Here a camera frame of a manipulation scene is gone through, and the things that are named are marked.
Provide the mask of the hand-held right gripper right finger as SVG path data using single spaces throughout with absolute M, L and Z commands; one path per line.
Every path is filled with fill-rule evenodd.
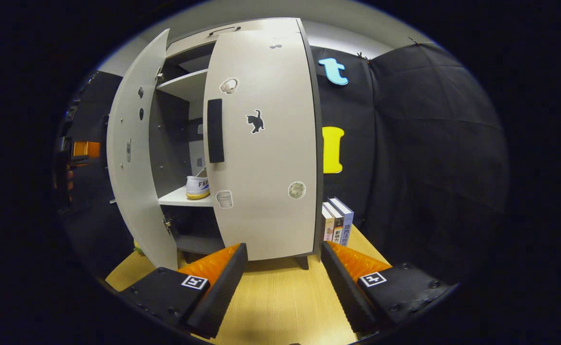
M 413 264 L 392 266 L 331 241 L 321 260 L 355 333 L 403 327 L 455 290 Z

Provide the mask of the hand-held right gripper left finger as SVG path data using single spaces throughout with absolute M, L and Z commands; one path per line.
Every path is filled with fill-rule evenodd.
M 247 261 L 247 244 L 231 245 L 177 270 L 156 268 L 118 295 L 166 328 L 215 338 Z

